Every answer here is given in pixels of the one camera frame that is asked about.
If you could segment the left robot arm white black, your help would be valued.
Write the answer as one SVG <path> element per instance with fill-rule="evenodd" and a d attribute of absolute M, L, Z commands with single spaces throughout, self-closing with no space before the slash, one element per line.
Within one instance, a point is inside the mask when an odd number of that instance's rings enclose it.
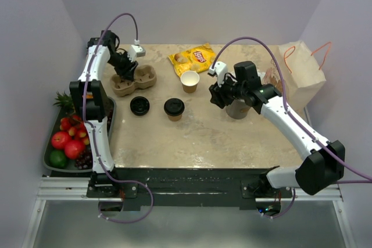
<path fill-rule="evenodd" d="M 118 52 L 119 37 L 102 31 L 88 41 L 87 62 L 77 81 L 69 85 L 76 113 L 83 119 L 90 141 L 92 174 L 88 197 L 115 197 L 120 192 L 115 163 L 109 147 L 108 120 L 112 104 L 101 82 L 106 64 L 113 66 L 119 80 L 134 80 L 138 62 L 127 51 Z"/>

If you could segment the brown paper takeout bag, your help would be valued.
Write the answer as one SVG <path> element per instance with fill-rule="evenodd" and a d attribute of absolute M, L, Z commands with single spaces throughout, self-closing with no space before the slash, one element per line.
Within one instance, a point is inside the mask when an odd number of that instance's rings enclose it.
<path fill-rule="evenodd" d="M 263 84 L 272 84 L 280 92 L 286 92 L 287 102 L 300 111 L 315 97 L 326 83 L 323 64 L 318 64 L 314 54 L 302 41 L 275 46 L 272 50 L 281 70 L 279 75 L 270 57 L 259 63 L 259 75 Z"/>

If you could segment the brown paper cup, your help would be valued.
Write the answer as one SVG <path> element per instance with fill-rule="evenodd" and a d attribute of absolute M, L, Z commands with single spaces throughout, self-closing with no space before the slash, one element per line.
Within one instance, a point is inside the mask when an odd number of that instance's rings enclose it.
<path fill-rule="evenodd" d="M 185 71 L 180 77 L 180 81 L 184 92 L 191 94 L 197 89 L 198 83 L 200 81 L 200 76 L 195 71 Z"/>
<path fill-rule="evenodd" d="M 179 121 L 179 120 L 181 120 L 183 114 L 182 114 L 182 113 L 181 113 L 181 114 L 178 114 L 178 115 L 171 115 L 171 114 L 168 114 L 167 116 L 168 116 L 168 119 L 169 119 L 170 121 Z"/>

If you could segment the black coffee cup lid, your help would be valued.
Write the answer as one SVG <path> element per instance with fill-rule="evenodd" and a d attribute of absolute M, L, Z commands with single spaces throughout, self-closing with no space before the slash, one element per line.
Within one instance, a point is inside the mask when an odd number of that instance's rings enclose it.
<path fill-rule="evenodd" d="M 179 98 L 170 98 L 164 103 L 164 111 L 168 116 L 179 116 L 185 109 L 184 102 Z"/>

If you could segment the cardboard cup carrier tray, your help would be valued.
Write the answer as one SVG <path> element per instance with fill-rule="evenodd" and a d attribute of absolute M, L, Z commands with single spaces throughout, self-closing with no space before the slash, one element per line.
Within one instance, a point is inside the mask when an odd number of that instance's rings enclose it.
<path fill-rule="evenodd" d="M 110 78 L 110 86 L 114 94 L 118 97 L 124 97 L 132 94 L 137 89 L 146 89 L 152 87 L 157 82 L 155 68 L 145 64 L 138 66 L 134 71 L 134 80 L 122 80 L 117 74 Z"/>

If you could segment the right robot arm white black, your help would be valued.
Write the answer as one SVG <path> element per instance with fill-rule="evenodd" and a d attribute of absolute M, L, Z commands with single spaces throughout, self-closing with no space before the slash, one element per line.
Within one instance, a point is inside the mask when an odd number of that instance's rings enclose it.
<path fill-rule="evenodd" d="M 239 101 L 253 108 L 277 127 L 302 158 L 302 164 L 297 167 L 269 170 L 259 182 L 263 196 L 273 197 L 286 186 L 315 195 L 344 176 L 345 147 L 340 141 L 330 142 L 292 112 L 289 105 L 284 105 L 276 87 L 261 83 L 253 62 L 237 63 L 234 71 L 232 78 L 225 63 L 210 66 L 208 75 L 217 78 L 209 87 L 211 103 L 223 109 Z"/>

